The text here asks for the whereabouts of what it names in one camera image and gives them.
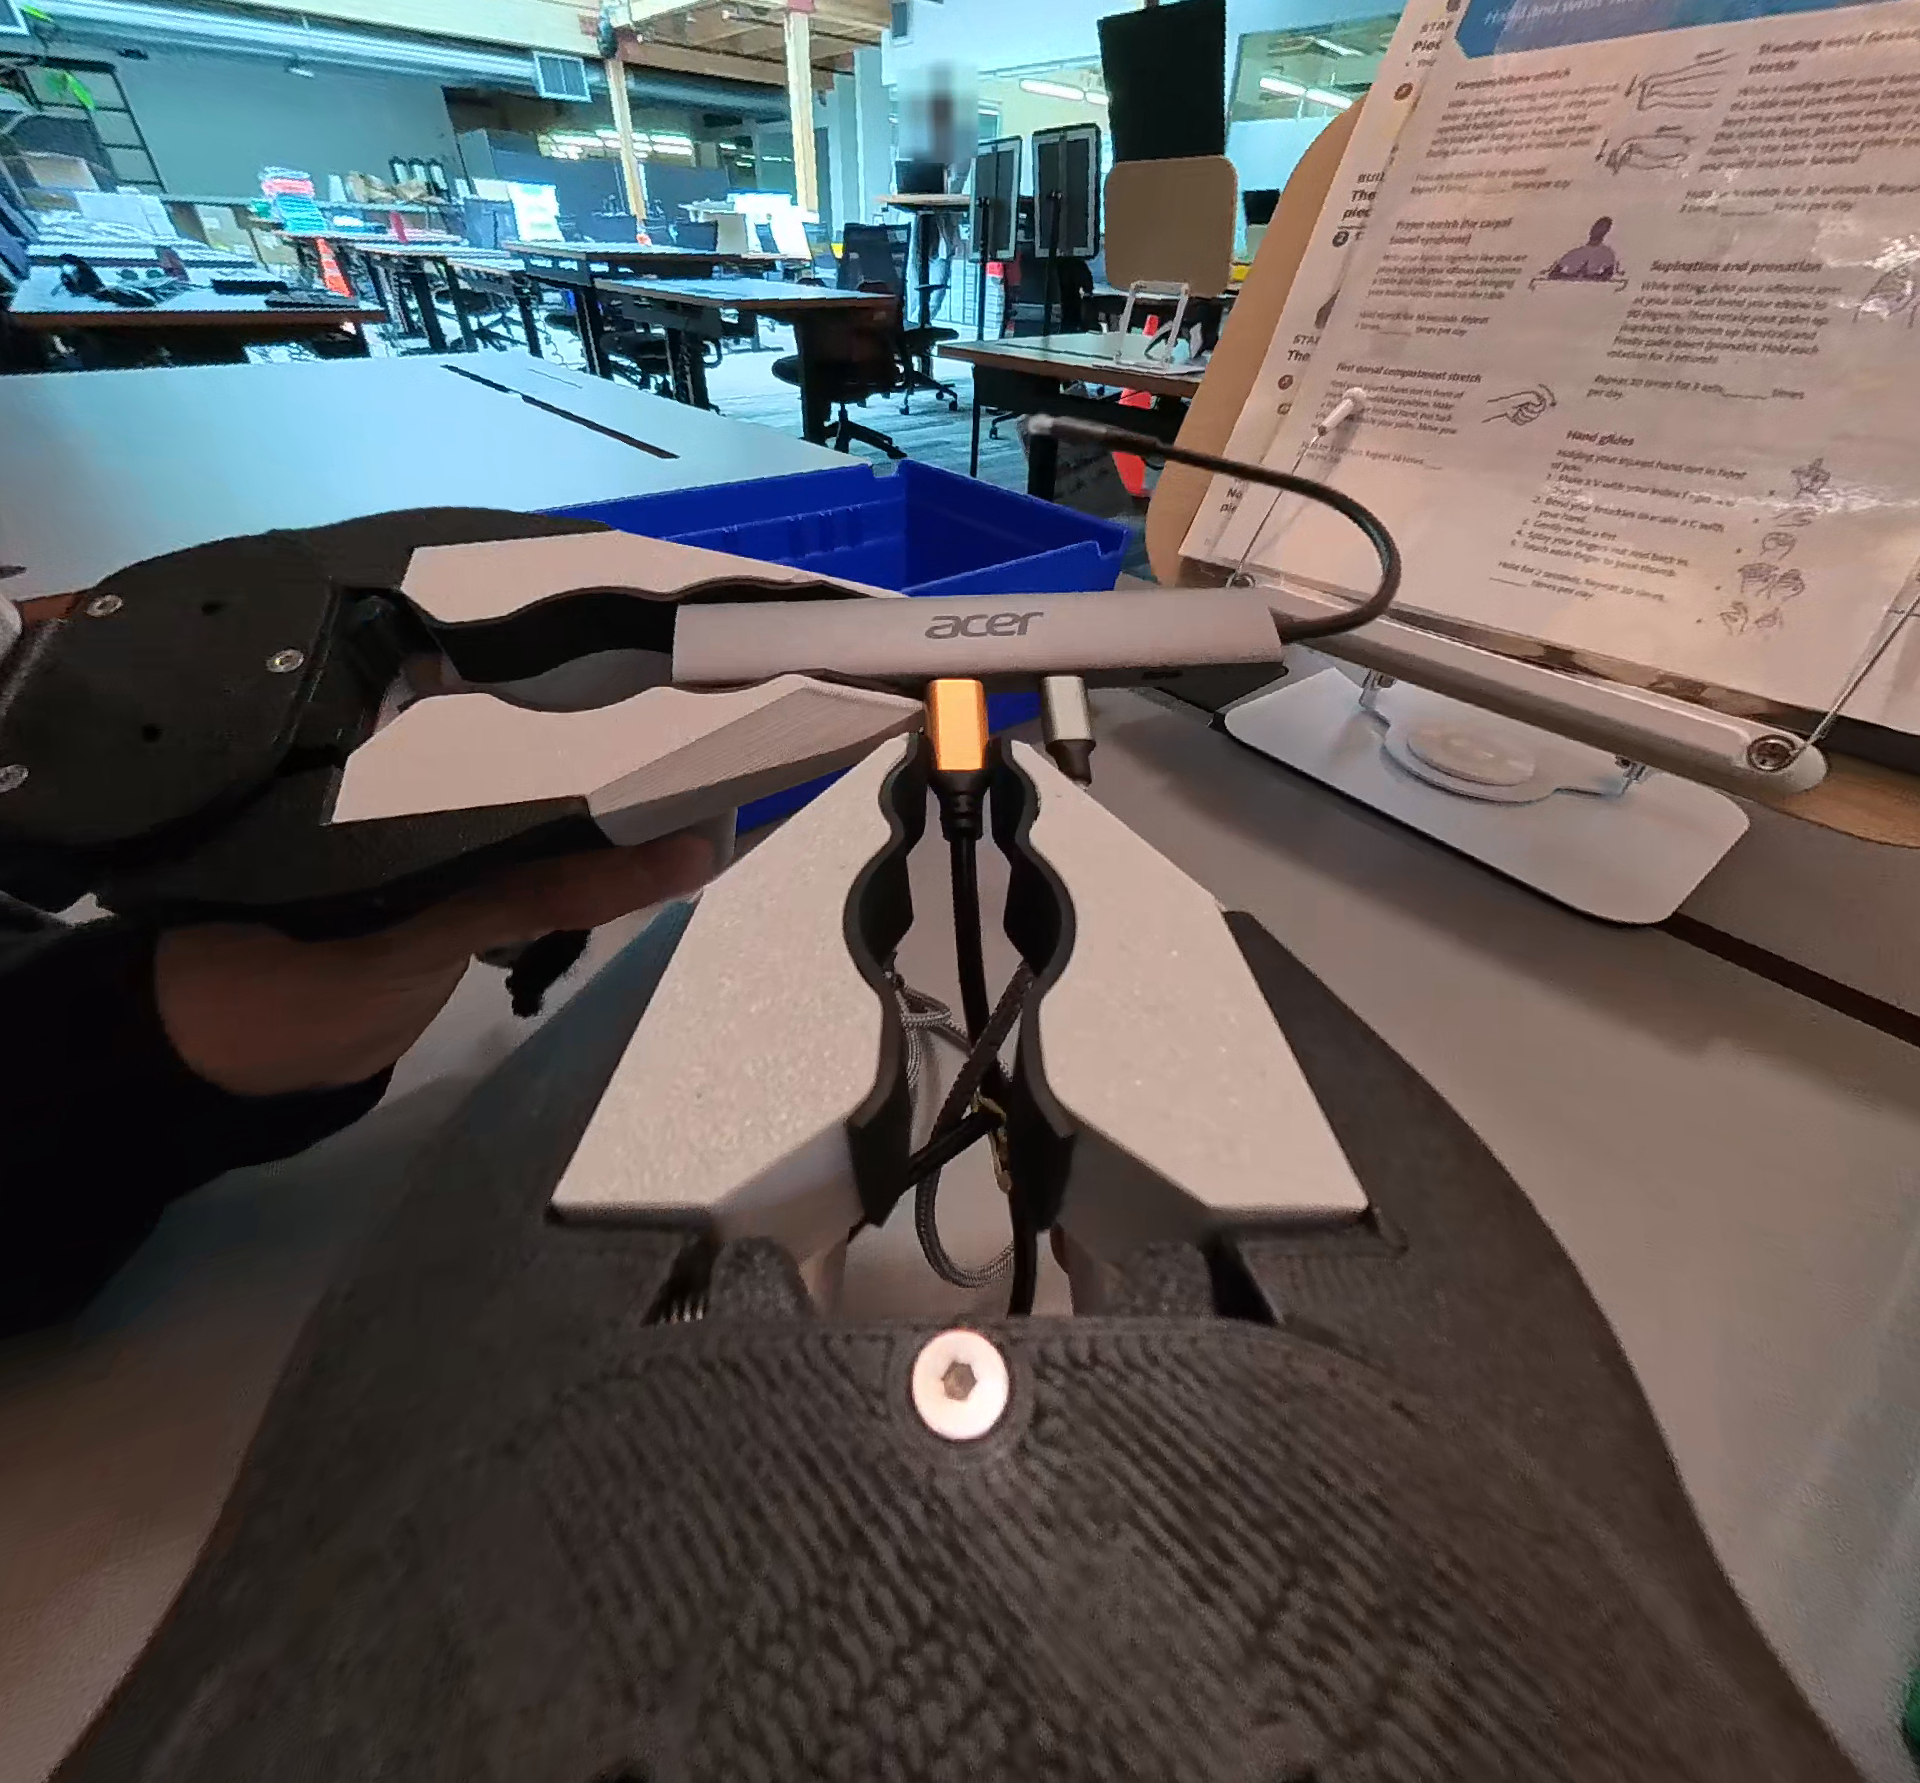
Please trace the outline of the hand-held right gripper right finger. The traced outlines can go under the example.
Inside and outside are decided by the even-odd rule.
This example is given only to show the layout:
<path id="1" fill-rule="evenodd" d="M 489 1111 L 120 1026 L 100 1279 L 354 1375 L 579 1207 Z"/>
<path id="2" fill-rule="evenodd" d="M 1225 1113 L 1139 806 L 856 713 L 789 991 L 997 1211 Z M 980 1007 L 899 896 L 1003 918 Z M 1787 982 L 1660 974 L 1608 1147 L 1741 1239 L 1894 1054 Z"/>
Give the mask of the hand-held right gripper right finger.
<path id="1" fill-rule="evenodd" d="M 1228 913 L 1026 741 L 1002 748 L 1002 925 L 1031 983 L 1009 1142 L 1039 1232 L 1212 1243 L 1367 1198 Z"/>

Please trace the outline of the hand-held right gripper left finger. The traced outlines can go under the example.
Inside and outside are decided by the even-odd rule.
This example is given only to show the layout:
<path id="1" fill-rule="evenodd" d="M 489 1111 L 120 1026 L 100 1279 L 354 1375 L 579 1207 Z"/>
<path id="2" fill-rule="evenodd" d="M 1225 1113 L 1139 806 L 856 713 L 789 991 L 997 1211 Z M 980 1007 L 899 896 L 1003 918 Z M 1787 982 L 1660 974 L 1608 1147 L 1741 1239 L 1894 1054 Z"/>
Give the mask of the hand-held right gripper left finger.
<path id="1" fill-rule="evenodd" d="M 707 887 L 558 1217 L 841 1243 L 890 1216 L 912 1129 L 892 962 L 919 836 L 922 738 L 890 738 Z"/>

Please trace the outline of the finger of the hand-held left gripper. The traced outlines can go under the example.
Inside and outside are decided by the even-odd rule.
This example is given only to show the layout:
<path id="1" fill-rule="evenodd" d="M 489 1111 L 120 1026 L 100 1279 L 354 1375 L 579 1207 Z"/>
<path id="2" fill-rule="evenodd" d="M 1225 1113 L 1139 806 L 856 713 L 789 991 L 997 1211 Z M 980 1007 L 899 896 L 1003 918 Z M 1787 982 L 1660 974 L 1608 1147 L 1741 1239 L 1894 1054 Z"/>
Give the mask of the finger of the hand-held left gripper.
<path id="1" fill-rule="evenodd" d="M 686 603 L 890 600 L 893 592 L 637 531 L 420 546 L 397 586 L 465 684 L 672 682 Z"/>
<path id="2" fill-rule="evenodd" d="M 652 686 L 576 713 L 432 696 L 348 756 L 329 821 L 584 798 L 599 833 L 630 848 L 850 768 L 922 717 L 917 698 L 834 682 Z"/>

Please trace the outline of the blue plastic bin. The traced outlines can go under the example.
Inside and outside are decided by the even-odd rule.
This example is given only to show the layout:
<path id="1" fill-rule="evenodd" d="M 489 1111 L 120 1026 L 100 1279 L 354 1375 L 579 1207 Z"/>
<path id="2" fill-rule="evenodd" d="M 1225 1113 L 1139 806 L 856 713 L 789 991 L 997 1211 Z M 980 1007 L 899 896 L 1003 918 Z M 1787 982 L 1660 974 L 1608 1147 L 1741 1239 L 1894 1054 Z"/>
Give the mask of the blue plastic bin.
<path id="1" fill-rule="evenodd" d="M 593 522 L 897 596 L 1108 592 L 1130 529 L 903 459 L 558 504 Z"/>

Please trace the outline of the black cable orange plug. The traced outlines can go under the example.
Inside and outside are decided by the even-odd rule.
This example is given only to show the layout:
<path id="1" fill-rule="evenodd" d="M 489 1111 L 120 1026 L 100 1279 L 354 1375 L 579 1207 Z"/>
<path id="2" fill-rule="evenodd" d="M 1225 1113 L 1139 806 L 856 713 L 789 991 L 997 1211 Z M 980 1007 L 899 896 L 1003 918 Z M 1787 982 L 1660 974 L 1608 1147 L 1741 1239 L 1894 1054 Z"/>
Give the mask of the black cable orange plug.
<path id="1" fill-rule="evenodd" d="M 1007 1310 L 1026 1316 L 1039 1288 L 1039 1228 L 1029 1214 L 1013 1143 L 1010 1076 L 1002 1063 L 1033 974 L 1019 964 L 997 997 L 989 997 L 980 893 L 980 843 L 986 836 L 988 796 L 996 749 L 988 692 L 980 682 L 940 679 L 924 692 L 925 786 L 933 795 L 949 857 L 949 896 L 956 955 L 962 1059 L 938 1104 L 924 1145 L 908 1159 L 906 1187 L 913 1194 L 916 1234 L 935 1273 L 962 1290 L 993 1286 L 1007 1275 Z M 944 1171 L 977 1143 L 993 1143 L 997 1180 L 1007 1198 L 1013 1241 L 989 1267 L 962 1267 L 938 1232 L 938 1185 Z"/>

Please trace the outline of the grey metal USB hub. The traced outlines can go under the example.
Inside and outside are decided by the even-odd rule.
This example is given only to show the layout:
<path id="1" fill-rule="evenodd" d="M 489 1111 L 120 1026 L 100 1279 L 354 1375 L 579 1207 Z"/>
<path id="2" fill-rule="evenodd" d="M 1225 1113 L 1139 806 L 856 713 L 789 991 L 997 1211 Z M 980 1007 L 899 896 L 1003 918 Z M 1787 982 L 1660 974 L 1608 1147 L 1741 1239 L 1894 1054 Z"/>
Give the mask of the grey metal USB hub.
<path id="1" fill-rule="evenodd" d="M 1283 637 L 1265 600 L 1249 592 L 861 596 L 686 603 L 670 655 L 672 682 L 682 688 L 781 676 L 1031 688 L 1054 676 L 1143 682 L 1274 665 L 1283 659 Z"/>

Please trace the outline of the person's left forearm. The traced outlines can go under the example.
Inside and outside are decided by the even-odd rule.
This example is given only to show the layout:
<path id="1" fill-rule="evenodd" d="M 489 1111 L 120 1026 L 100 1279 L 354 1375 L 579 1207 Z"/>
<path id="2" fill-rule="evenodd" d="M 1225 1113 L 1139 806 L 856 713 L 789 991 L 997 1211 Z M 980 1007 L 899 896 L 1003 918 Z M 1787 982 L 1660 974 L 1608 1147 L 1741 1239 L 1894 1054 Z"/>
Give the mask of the person's left forearm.
<path id="1" fill-rule="evenodd" d="M 88 1304 L 183 1194 L 360 1121 L 392 1067 L 242 1099 L 194 1074 L 155 1004 L 155 932 L 1 899 L 1 1330 Z"/>

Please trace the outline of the wooden background desk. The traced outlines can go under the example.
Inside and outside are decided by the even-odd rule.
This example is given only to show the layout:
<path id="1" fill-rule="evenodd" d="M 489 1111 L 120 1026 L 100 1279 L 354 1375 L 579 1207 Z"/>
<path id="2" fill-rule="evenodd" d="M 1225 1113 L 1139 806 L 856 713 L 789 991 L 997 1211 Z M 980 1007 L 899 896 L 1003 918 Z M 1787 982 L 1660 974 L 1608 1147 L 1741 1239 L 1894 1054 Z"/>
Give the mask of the wooden background desk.
<path id="1" fill-rule="evenodd" d="M 935 353 L 971 372 L 971 476 L 980 473 L 982 418 L 1060 414 L 1115 427 L 1148 442 L 1139 457 L 1163 459 L 1176 442 L 1202 367 L 1152 355 L 1119 355 L 1115 332 L 949 339 Z"/>
<path id="2" fill-rule="evenodd" d="M 763 277 L 603 277 L 595 296 L 603 312 L 624 307 L 639 323 L 666 332 L 670 392 L 696 408 L 711 407 L 704 342 L 720 337 L 725 313 L 784 325 L 797 349 L 781 379 L 798 392 L 803 434 L 814 446 L 837 452 L 828 407 L 828 340 L 864 297 L 837 288 Z"/>

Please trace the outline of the person's left hand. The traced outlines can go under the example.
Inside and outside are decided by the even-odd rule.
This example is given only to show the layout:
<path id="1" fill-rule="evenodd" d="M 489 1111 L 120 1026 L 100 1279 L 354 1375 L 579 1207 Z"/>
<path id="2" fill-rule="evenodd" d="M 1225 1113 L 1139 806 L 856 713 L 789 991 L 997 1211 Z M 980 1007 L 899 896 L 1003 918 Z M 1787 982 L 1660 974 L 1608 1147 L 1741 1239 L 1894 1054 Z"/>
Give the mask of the person's left hand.
<path id="1" fill-rule="evenodd" d="M 334 1091 L 398 1063 L 483 953 L 595 930 L 699 889 L 720 860 L 711 833 L 531 860 L 334 941 L 251 923 L 168 928 L 155 939 L 155 1015 L 179 1059 L 217 1091 Z"/>

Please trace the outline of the black office chair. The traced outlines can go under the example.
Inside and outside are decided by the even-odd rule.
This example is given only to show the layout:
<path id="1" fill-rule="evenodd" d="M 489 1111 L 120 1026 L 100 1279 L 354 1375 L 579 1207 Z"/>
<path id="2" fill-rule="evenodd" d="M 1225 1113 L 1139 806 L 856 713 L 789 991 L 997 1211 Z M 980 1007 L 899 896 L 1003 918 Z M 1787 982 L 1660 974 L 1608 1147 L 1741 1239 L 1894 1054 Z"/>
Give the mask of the black office chair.
<path id="1" fill-rule="evenodd" d="M 956 413 L 958 392 L 933 376 L 933 349 L 946 330 L 908 319 L 909 234 L 895 223 L 848 221 L 841 232 L 835 285 L 866 302 L 840 323 L 828 340 L 828 407 L 834 446 L 878 452 L 890 461 L 906 452 L 853 411 L 877 399 L 899 399 L 909 408 L 925 392 Z"/>

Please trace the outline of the white stand base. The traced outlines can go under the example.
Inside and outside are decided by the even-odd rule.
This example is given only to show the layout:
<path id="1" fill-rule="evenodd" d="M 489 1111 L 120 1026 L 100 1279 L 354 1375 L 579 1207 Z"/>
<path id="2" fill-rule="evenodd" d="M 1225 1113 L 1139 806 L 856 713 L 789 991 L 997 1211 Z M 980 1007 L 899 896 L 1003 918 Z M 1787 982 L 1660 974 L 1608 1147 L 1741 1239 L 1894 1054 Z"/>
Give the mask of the white stand base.
<path id="1" fill-rule="evenodd" d="M 1727 795 L 1338 665 L 1228 706 L 1225 732 L 1429 842 L 1613 923 L 1674 916 L 1747 833 Z"/>

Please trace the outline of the instruction sheets on wooden board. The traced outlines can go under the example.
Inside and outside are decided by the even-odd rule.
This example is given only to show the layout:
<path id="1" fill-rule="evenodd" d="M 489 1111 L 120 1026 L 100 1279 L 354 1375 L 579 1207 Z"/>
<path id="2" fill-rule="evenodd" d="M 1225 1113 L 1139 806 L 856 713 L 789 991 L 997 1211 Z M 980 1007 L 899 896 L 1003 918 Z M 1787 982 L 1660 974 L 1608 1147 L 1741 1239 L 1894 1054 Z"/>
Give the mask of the instruction sheets on wooden board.
<path id="1" fill-rule="evenodd" d="M 1145 527 L 1153 575 L 1167 586 L 1220 583 L 1225 575 L 1212 559 L 1183 557 L 1208 497 L 1210 472 L 1200 469 L 1198 457 L 1228 446 L 1242 404 L 1256 389 L 1262 353 L 1283 326 L 1287 293 L 1313 251 L 1325 198 L 1344 197 L 1338 175 L 1359 125 L 1367 125 L 1364 111 L 1338 114 L 1283 186 L 1277 227 L 1262 237 L 1167 455 L 1172 469 L 1157 484 Z M 1319 646 L 1330 656 L 1603 748 L 1629 762 L 1754 796 L 1843 836 L 1904 849 L 1917 843 L 1915 773 L 1847 756 L 1821 757 L 1812 741 L 1783 729 L 1629 684 L 1558 674 L 1392 618 L 1319 641 Z"/>

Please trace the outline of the black board panel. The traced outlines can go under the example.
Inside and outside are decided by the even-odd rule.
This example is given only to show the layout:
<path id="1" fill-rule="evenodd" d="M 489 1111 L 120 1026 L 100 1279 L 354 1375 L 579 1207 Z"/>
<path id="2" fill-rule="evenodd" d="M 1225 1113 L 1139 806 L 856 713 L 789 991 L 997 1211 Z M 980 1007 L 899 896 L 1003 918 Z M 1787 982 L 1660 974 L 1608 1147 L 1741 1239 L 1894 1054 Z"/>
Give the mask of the black board panel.
<path id="1" fill-rule="evenodd" d="M 1098 20 L 1113 161 L 1228 149 L 1228 0 L 1174 0 Z"/>

